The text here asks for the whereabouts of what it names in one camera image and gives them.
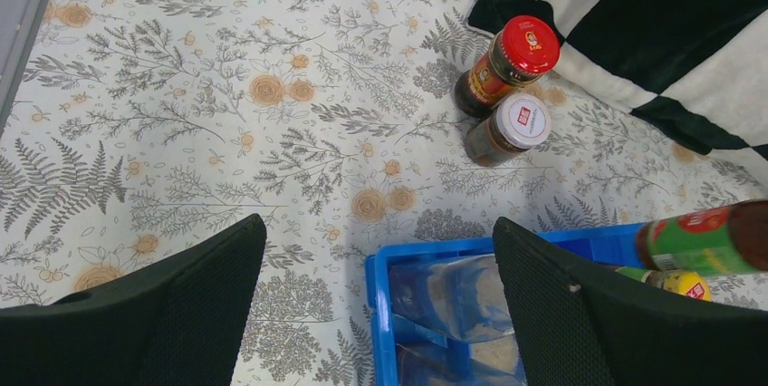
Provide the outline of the red lid chili jar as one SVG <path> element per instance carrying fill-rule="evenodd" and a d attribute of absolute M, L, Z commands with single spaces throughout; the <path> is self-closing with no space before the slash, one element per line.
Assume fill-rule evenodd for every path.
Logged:
<path fill-rule="evenodd" d="M 510 19 L 480 60 L 457 79 L 456 107 L 483 118 L 504 97 L 553 69 L 560 52 L 557 34 L 544 21 L 530 15 Z"/>

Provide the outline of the sauce bottle yellow cap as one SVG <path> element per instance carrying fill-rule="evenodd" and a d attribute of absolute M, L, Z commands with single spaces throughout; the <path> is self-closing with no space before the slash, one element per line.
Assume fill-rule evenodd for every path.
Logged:
<path fill-rule="evenodd" d="M 767 270 L 767 201 L 669 217 L 643 225 L 634 241 L 644 268 L 687 270 L 704 277 Z"/>
<path fill-rule="evenodd" d="M 711 302 L 712 293 L 706 280 L 699 274 L 683 270 L 657 271 L 628 266 L 609 265 L 608 269 L 645 285 Z"/>

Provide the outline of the glass oil bottle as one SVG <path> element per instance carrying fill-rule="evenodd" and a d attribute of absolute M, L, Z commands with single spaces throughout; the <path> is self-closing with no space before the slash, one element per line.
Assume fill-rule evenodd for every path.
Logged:
<path fill-rule="evenodd" d="M 492 254 L 399 264 L 389 269 L 391 310 L 462 343 L 514 333 Z"/>
<path fill-rule="evenodd" d="M 515 338 L 447 346 L 422 341 L 396 345 L 399 385 L 526 385 Z"/>

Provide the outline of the blue divided plastic bin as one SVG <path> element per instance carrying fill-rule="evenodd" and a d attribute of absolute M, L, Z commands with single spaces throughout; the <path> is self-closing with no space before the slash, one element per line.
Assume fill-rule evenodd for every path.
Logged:
<path fill-rule="evenodd" d="M 364 263 L 374 378 L 400 385 L 399 345 L 426 344 L 464 371 L 476 343 L 510 343 L 490 237 L 384 246 Z"/>

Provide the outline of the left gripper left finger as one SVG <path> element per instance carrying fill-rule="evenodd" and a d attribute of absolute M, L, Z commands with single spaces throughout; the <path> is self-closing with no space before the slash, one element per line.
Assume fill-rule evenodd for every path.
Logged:
<path fill-rule="evenodd" d="M 49 305 L 1 312 L 4 385 L 227 385 L 266 244 L 256 214 Z"/>

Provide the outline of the white lid sauce jar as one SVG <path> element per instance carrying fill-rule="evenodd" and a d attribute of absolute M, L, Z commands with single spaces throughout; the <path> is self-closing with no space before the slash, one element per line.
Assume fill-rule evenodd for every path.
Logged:
<path fill-rule="evenodd" d="M 551 115 L 542 101 L 516 93 L 503 99 L 466 134 L 466 155 L 475 164 L 496 167 L 543 144 L 551 127 Z"/>

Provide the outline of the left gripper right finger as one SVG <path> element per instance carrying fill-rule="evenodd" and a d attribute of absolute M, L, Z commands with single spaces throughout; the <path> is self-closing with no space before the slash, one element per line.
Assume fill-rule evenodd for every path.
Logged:
<path fill-rule="evenodd" d="M 767 314 L 642 284 L 513 221 L 494 255 L 531 385 L 764 385 Z"/>

